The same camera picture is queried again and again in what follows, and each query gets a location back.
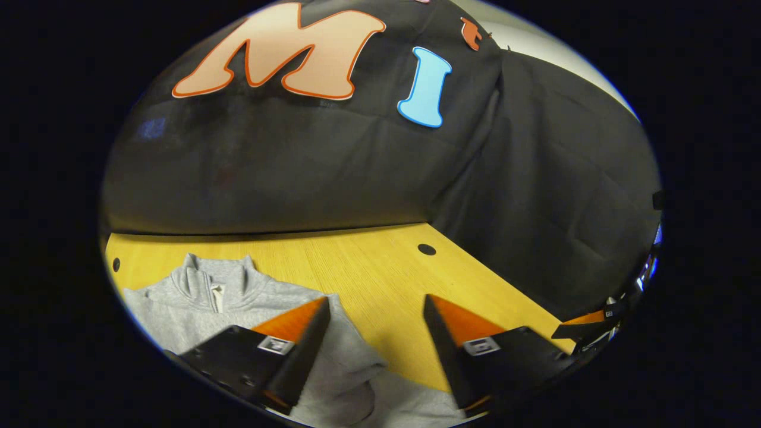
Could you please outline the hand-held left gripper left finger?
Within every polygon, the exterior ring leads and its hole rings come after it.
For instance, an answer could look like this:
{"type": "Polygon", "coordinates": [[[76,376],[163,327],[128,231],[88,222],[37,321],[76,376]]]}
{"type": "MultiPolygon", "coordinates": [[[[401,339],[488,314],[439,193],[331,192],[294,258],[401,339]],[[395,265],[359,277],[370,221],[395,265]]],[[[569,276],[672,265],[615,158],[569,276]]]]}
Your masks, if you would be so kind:
{"type": "Polygon", "coordinates": [[[323,296],[254,328],[231,325],[184,353],[165,353],[207,384],[288,416],[330,323],[331,305],[323,296]]]}

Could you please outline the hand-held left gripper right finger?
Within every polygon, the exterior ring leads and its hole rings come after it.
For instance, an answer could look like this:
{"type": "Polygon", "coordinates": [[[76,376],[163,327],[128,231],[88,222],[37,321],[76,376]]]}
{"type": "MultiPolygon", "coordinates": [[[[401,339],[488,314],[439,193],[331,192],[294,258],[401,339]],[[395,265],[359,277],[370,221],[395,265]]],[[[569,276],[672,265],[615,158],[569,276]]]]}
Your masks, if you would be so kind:
{"type": "Polygon", "coordinates": [[[423,317],[446,381],[467,417],[519,406],[574,368],[574,357],[529,327],[505,329],[437,295],[423,317]]]}

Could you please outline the grey zip-neck sweatshirt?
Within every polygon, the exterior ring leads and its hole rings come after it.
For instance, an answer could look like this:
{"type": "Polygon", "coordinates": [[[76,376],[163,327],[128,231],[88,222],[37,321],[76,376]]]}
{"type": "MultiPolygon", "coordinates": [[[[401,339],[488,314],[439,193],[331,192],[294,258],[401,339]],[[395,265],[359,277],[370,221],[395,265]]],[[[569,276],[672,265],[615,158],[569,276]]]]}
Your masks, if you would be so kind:
{"type": "MultiPolygon", "coordinates": [[[[184,353],[231,325],[252,328],[323,293],[273,279],[250,257],[187,254],[157,284],[123,291],[137,322],[162,348],[184,353]]],[[[449,428],[464,420],[453,396],[408,381],[358,332],[336,294],[331,323],[290,414],[314,428],[449,428]]]]}

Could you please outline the black backdrop cloth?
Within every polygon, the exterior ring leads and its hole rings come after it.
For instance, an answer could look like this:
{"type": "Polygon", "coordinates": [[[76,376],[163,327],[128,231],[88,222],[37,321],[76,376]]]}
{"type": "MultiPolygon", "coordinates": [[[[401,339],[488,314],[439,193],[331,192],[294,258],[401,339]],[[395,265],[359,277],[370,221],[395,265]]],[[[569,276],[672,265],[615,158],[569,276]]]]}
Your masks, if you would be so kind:
{"type": "Polygon", "coordinates": [[[113,231],[242,235],[426,222],[562,320],[654,243],[636,114],[453,0],[278,0],[149,85],[106,164],[113,231]]]}

